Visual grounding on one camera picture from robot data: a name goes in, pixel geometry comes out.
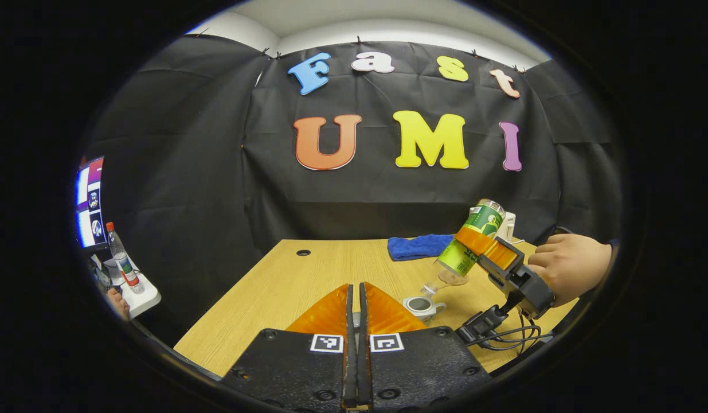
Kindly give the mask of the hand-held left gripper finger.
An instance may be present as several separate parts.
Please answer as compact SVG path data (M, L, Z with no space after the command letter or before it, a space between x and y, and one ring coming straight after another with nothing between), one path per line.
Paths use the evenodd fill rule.
M371 410L428 410L491 379L448 326L427 327L388 293L359 285L358 397Z
M284 410L343 410L356 402L353 287L341 285L285 329L265 328L222 378Z

